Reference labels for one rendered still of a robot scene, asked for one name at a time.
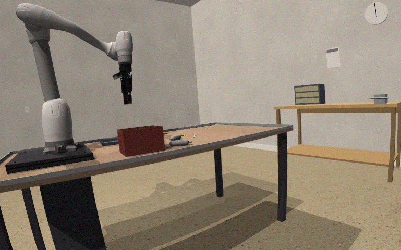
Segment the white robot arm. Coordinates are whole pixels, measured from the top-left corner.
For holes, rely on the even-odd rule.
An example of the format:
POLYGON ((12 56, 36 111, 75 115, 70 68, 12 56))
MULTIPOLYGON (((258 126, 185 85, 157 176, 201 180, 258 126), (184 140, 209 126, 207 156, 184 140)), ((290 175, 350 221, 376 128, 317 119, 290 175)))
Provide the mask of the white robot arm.
POLYGON ((43 155, 76 151, 72 135, 71 111, 66 101, 60 98, 54 72, 49 41, 50 29, 69 32, 90 45, 104 51, 118 64, 131 63, 133 42, 128 31, 118 32, 116 42, 105 43, 77 24, 38 5, 23 3, 16 10, 17 17, 24 22, 29 42, 32 44, 35 62, 45 103, 42 106, 42 127, 45 139, 43 155), (118 56, 118 57, 117 57, 118 56))

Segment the red open box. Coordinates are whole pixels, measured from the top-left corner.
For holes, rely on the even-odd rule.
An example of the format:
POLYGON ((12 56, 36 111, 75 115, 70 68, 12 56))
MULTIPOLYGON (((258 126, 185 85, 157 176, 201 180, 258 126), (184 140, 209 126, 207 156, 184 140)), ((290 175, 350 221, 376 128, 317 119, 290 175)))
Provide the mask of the red open box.
POLYGON ((125 157, 165 151, 163 126, 117 129, 119 151, 125 157))

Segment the dark table edge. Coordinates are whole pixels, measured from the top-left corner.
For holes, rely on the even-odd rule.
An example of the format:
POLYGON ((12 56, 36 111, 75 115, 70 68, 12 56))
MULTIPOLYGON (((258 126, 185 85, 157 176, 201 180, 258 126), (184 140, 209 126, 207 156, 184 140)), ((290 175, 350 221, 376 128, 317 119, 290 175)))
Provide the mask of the dark table edge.
MULTIPOLYGON (((267 133, 272 133, 272 132, 276 132, 276 131, 280 131, 280 130, 293 128, 293 125, 291 125, 291 124, 257 124, 257 123, 221 123, 221 122, 215 122, 215 123, 201 124, 201 125, 196 125, 196 126, 167 129, 167 130, 163 130, 163 132, 182 130, 182 129, 189 129, 189 128, 196 128, 196 127, 203 127, 203 126, 210 126, 210 125, 215 125, 215 124, 238 125, 238 126, 281 127, 281 128, 276 128, 276 129, 272 129, 272 130, 257 132, 257 133, 238 136, 238 137, 234 137, 234 138, 230 138, 230 139, 225 139, 225 140, 215 141, 215 142, 211 142, 211 143, 205 143, 205 144, 200 144, 200 145, 195 145, 195 146, 190 146, 190 147, 185 147, 185 148, 180 148, 180 149, 175 149, 175 150, 171 150, 171 151, 165 151, 165 152, 160 152, 160 153, 155 153, 155 154, 150 154, 150 155, 144 155, 144 156, 138 156, 138 157, 127 158, 127 159, 122 159, 122 160, 105 162, 105 163, 101 163, 101 164, 89 165, 89 166, 84 166, 84 167, 78 167, 78 168, 72 168, 72 169, 66 169, 66 170, 60 170, 60 171, 36 174, 36 175, 32 175, 32 176, 26 176, 26 177, 14 178, 14 179, 2 180, 2 181, 0 181, 0 186, 7 186, 7 185, 12 185, 12 184, 30 182, 30 181, 35 181, 35 180, 41 180, 41 179, 64 176, 64 175, 73 174, 73 173, 79 173, 79 172, 102 169, 102 168, 118 166, 118 165, 123 165, 123 164, 128 164, 128 163, 134 163, 134 162, 137 162, 137 161, 143 161, 143 160, 148 160, 148 159, 153 159, 153 158, 158 158, 158 157, 163 157, 163 156, 168 156, 168 155, 173 155, 173 154, 178 154, 178 153, 183 153, 183 152, 188 152, 188 151, 192 151, 192 150, 196 150, 196 149, 201 149, 201 148, 206 148, 206 147, 210 147, 210 146, 220 145, 220 144, 224 144, 224 143, 229 143, 229 142, 233 142, 233 141, 238 141, 238 140, 242 140, 242 139, 251 138, 251 137, 254 137, 254 136, 258 136, 258 135, 263 135, 263 134, 267 134, 267 133)), ((109 137, 109 138, 103 138, 103 139, 74 142, 74 144, 78 145, 78 144, 85 144, 85 143, 93 143, 93 142, 99 142, 100 140, 114 139, 114 138, 118 138, 118 137, 115 136, 115 137, 109 137)), ((44 149, 44 148, 45 147, 37 147, 37 148, 23 149, 23 150, 18 150, 18 151, 11 151, 10 153, 8 153, 7 155, 5 155, 3 158, 0 159, 0 163, 2 163, 5 159, 7 159, 12 154, 16 154, 16 153, 19 153, 19 152, 25 152, 25 151, 33 151, 33 150, 37 150, 37 149, 44 149)))

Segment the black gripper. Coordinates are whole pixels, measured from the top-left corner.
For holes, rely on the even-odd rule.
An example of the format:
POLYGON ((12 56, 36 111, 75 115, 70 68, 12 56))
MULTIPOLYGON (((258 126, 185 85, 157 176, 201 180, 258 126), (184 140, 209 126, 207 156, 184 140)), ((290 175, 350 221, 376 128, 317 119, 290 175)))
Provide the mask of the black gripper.
POLYGON ((121 92, 123 93, 124 97, 124 104, 132 104, 132 72, 131 63, 123 63, 119 64, 119 72, 123 72, 124 75, 122 76, 121 80, 121 92))

